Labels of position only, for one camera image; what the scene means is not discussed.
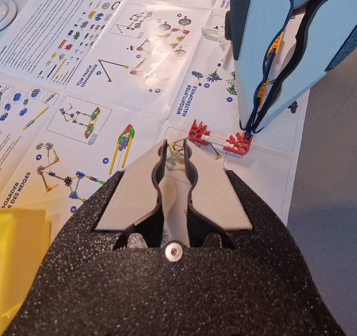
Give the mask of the white connector rod assembly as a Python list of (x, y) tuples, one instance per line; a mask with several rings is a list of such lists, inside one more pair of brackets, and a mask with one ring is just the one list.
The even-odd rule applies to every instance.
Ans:
[(226, 39), (225, 30), (223, 27), (210, 28), (208, 26), (202, 27), (202, 33), (205, 34), (205, 38), (213, 40), (219, 43), (220, 48), (223, 50), (223, 56), (221, 62), (225, 63), (226, 59), (231, 51), (231, 40)]

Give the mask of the red toy connector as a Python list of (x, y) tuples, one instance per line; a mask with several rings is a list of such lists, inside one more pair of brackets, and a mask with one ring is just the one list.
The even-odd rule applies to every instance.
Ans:
[(207, 130), (207, 125), (204, 125), (202, 121), (199, 124), (196, 122), (197, 120), (195, 119), (189, 130), (188, 139), (194, 143), (208, 146), (209, 142), (205, 141), (203, 136), (210, 136), (210, 131)]
[(237, 155), (246, 155), (250, 149), (251, 142), (253, 139), (253, 134), (246, 137), (246, 131), (240, 134), (237, 132), (235, 136), (230, 135), (226, 140), (227, 145), (223, 147), (224, 151), (228, 151)]

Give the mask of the printed instruction sheet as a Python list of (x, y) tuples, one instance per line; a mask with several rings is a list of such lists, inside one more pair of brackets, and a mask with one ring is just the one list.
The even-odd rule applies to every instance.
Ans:
[(192, 122), (239, 131), (234, 62), (202, 27), (230, 0), (28, 0), (1, 34), (1, 208), (44, 209), (53, 240), (116, 172), (168, 143), (163, 240), (188, 243)]

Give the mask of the yellow divided parts bin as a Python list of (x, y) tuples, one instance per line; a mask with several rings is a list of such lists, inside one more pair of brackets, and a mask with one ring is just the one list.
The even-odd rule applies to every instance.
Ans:
[(44, 209), (1, 208), (1, 332), (24, 302), (50, 245), (51, 221)]

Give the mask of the blue rod orange connector assembly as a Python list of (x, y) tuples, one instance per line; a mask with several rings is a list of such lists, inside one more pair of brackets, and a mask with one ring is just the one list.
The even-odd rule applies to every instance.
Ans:
[(251, 141), (252, 137), (252, 130), (253, 130), (253, 125), (258, 113), (259, 107), (262, 105), (265, 93), (267, 91), (267, 86), (269, 84), (270, 78), (269, 78), (269, 73), (270, 69), (274, 60), (274, 57), (277, 55), (279, 51), (279, 47), (283, 38), (283, 33), (280, 33), (280, 35), (275, 39), (275, 41), (272, 43), (271, 47), (269, 48), (264, 61), (263, 61), (263, 83), (261, 84), (260, 88), (257, 90), (257, 92), (254, 94), (253, 98), (253, 110), (252, 113), (249, 117), (248, 123), (245, 127), (245, 134), (244, 138), (247, 141)]

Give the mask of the white metal stand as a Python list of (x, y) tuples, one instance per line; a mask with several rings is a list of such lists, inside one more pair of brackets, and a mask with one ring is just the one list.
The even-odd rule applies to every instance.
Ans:
[(0, 30), (7, 27), (16, 17), (17, 7), (12, 0), (0, 0)]

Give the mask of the white toy rod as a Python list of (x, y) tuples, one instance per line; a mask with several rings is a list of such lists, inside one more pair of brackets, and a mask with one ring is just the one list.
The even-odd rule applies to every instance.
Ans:
[(231, 143), (229, 143), (227, 141), (224, 141), (222, 139), (219, 139), (219, 138), (216, 138), (216, 137), (212, 137), (212, 136), (209, 136), (209, 135), (203, 135), (201, 139), (202, 139), (202, 141), (208, 142), (210, 144), (218, 145), (218, 146), (221, 146), (221, 147), (229, 147), (229, 148), (233, 148), (234, 147), (234, 144), (231, 144)]

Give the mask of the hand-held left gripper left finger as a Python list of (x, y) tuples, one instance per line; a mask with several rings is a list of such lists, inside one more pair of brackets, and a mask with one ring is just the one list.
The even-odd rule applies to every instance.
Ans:
[(125, 231), (159, 210), (162, 205), (159, 183), (165, 175), (167, 148), (164, 139), (123, 171), (96, 230)]

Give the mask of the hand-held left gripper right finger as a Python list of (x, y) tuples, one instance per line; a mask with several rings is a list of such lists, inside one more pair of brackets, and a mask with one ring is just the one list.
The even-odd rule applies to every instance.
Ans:
[(225, 168), (189, 139), (184, 140), (184, 159), (193, 211), (223, 231), (252, 230)]

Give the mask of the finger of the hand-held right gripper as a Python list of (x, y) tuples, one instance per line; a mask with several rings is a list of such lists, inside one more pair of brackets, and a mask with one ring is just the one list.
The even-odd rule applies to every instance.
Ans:
[(258, 133), (356, 48), (357, 0), (315, 0), (306, 7), (290, 60), (253, 125)]
[(234, 76), (240, 128), (245, 130), (253, 98), (263, 83), (263, 61), (272, 43), (287, 25), (292, 0), (251, 0)]

